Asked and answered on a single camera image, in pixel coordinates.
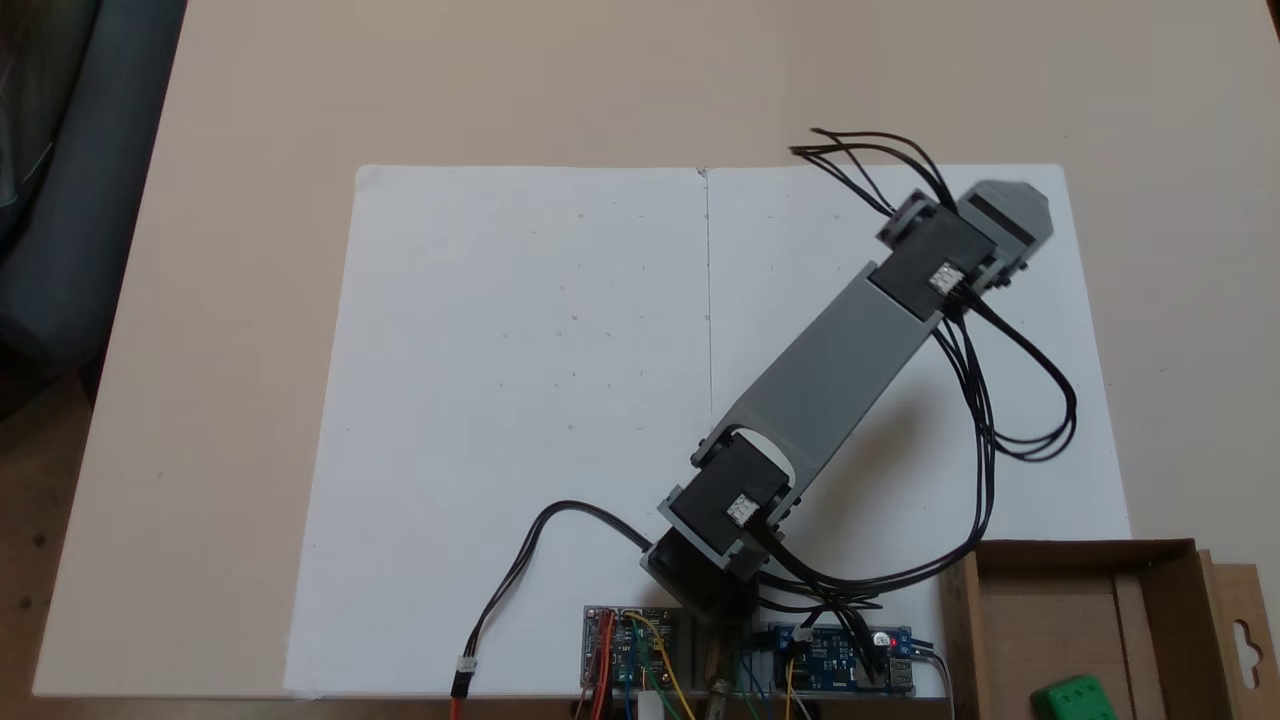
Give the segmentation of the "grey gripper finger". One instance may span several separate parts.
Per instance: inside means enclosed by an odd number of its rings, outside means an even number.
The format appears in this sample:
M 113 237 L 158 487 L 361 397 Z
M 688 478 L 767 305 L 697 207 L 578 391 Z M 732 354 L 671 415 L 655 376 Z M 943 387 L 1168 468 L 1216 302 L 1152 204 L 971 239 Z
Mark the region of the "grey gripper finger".
M 978 181 L 959 200 L 960 215 L 1018 241 L 1046 241 L 1053 233 L 1048 199 L 1020 181 Z

